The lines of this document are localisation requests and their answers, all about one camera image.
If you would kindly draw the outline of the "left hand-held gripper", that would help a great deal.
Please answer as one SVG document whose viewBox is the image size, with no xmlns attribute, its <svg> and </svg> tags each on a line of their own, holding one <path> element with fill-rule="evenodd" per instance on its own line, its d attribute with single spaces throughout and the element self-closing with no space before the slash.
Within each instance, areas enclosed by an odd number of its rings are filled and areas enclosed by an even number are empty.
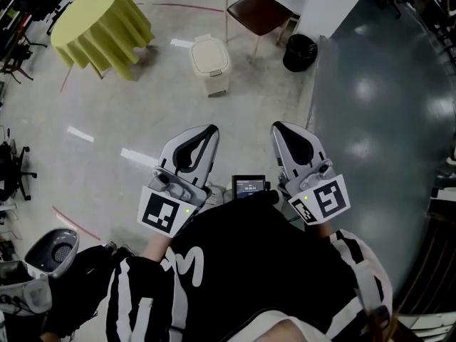
<svg viewBox="0 0 456 342">
<path fill-rule="evenodd" d="M 150 184 L 142 188 L 137 223 L 166 237 L 181 232 L 210 196 L 204 184 L 218 144 L 219 130 L 213 124 L 187 129 L 170 139 L 158 160 L 162 168 L 153 169 Z"/>
</svg>

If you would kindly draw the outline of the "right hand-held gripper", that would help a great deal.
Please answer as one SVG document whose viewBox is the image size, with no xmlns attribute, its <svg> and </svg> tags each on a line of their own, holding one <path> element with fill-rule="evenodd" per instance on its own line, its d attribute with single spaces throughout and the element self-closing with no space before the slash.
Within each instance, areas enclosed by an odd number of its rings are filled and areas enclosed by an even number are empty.
<svg viewBox="0 0 456 342">
<path fill-rule="evenodd" d="M 335 173 L 313 133 L 294 123 L 276 121 L 271 139 L 282 169 L 279 190 L 305 224 L 323 224 L 351 208 L 343 175 Z"/>
</svg>

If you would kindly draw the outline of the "cream lidded trash bin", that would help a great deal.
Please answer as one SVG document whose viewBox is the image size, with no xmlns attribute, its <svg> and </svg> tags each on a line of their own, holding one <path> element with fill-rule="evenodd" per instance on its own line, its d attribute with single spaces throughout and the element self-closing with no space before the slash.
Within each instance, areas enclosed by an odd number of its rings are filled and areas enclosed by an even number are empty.
<svg viewBox="0 0 456 342">
<path fill-rule="evenodd" d="M 228 91 L 232 62 L 222 41 L 210 34 L 196 37 L 190 62 L 206 96 Z"/>
</svg>

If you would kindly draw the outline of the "person's left forearm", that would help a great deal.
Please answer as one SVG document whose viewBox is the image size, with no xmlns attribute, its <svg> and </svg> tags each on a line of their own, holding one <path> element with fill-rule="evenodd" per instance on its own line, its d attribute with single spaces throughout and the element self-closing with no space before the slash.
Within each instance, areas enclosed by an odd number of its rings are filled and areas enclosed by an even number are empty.
<svg viewBox="0 0 456 342">
<path fill-rule="evenodd" d="M 153 232 L 146 248 L 141 254 L 141 257 L 155 262 L 161 262 L 171 243 L 172 238 L 157 232 Z"/>
</svg>

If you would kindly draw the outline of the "person's right forearm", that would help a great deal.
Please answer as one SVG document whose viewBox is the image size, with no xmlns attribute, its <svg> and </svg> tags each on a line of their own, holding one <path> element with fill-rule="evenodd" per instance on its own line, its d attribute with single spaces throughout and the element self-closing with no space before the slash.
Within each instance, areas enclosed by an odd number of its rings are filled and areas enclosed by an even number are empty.
<svg viewBox="0 0 456 342">
<path fill-rule="evenodd" d="M 317 238 L 329 237 L 334 233 L 333 227 L 330 222 L 324 222 L 321 224 L 314 225 L 313 233 Z"/>
</svg>

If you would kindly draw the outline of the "small black screen device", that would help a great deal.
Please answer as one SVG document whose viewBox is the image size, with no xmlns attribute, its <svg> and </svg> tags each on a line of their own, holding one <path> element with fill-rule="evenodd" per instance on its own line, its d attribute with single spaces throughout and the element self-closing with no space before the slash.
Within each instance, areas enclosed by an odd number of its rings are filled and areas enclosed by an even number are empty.
<svg viewBox="0 0 456 342">
<path fill-rule="evenodd" d="M 243 199 L 254 193 L 269 191 L 271 183 L 266 181 L 264 175 L 233 175 L 232 176 L 232 197 Z"/>
</svg>

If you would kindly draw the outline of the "black bagged waste bin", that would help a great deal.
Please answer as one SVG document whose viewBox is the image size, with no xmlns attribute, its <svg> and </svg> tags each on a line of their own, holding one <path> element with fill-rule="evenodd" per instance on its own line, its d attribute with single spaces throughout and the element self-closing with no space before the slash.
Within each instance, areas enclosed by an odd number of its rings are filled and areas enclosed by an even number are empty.
<svg viewBox="0 0 456 342">
<path fill-rule="evenodd" d="M 283 64 L 291 72 L 305 71 L 316 60 L 317 44 L 303 34 L 291 35 L 283 57 Z"/>
</svg>

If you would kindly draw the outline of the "black white striped shirt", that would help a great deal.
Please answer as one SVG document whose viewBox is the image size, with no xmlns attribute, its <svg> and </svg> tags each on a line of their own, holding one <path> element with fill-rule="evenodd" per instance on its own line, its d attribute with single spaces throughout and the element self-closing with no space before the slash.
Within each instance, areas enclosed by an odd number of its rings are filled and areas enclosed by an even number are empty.
<svg viewBox="0 0 456 342">
<path fill-rule="evenodd" d="M 388 342 L 393 290 L 372 249 L 317 238 L 259 192 L 199 213 L 161 262 L 115 268 L 107 342 Z"/>
</svg>

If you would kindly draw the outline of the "brown seat wooden chair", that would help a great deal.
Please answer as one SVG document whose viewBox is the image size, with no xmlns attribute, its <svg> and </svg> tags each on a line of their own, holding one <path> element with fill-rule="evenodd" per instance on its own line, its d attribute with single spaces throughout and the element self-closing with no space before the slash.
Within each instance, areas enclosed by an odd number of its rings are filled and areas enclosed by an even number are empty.
<svg viewBox="0 0 456 342">
<path fill-rule="evenodd" d="M 260 38 L 280 28 L 280 34 L 276 39 L 278 46 L 292 16 L 293 12 L 277 0 L 238 0 L 231 5 L 228 0 L 224 0 L 224 41 L 227 43 L 229 40 L 228 20 L 232 17 L 255 35 L 251 55 L 251 62 L 253 62 Z"/>
</svg>

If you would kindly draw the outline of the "white square pillar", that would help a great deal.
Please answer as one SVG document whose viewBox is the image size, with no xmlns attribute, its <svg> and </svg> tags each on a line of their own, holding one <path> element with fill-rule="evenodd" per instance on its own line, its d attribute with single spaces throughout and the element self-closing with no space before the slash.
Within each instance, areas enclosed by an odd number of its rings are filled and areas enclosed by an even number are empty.
<svg viewBox="0 0 456 342">
<path fill-rule="evenodd" d="M 359 0 L 308 0 L 295 32 L 312 39 L 330 38 Z"/>
</svg>

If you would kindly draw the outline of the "grey hand-held device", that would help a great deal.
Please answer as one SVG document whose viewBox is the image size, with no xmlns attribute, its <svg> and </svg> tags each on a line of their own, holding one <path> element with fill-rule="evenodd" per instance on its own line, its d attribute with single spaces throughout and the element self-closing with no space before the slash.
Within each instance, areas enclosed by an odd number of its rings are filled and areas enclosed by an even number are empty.
<svg viewBox="0 0 456 342">
<path fill-rule="evenodd" d="M 24 260 L 0 262 L 0 311 L 32 316 L 52 307 L 50 281 L 69 269 L 78 252 L 79 234 L 57 228 L 43 235 Z"/>
</svg>

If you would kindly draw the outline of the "yellow-green cloth round table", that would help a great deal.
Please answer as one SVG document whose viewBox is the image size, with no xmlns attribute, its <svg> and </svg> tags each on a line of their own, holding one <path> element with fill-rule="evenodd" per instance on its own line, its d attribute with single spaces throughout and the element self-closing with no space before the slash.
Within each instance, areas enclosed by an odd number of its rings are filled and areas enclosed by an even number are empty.
<svg viewBox="0 0 456 342">
<path fill-rule="evenodd" d="M 133 0 L 75 0 L 51 33 L 51 45 L 67 66 L 91 65 L 99 73 L 113 68 L 128 81 L 135 80 L 135 49 L 153 39 L 150 21 Z"/>
</svg>

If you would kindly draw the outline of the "black office chair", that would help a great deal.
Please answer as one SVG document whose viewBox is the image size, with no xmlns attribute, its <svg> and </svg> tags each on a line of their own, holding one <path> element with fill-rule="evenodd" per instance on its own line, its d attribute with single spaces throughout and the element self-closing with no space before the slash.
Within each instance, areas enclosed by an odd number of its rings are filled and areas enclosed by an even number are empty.
<svg viewBox="0 0 456 342">
<path fill-rule="evenodd" d="M 51 35 L 51 30 L 61 17 L 68 5 L 61 6 L 63 0 L 15 0 L 13 8 L 21 13 L 28 14 L 32 21 L 42 21 L 47 16 L 51 16 L 52 23 L 46 34 Z"/>
<path fill-rule="evenodd" d="M 22 177 L 31 176 L 37 178 L 36 172 L 25 172 L 22 170 L 24 155 L 30 152 L 30 148 L 25 146 L 19 156 L 13 153 L 13 148 L 7 142 L 0 145 L 0 202 L 7 201 L 18 190 L 21 192 L 25 201 L 31 200 L 31 195 L 26 194 Z"/>
</svg>

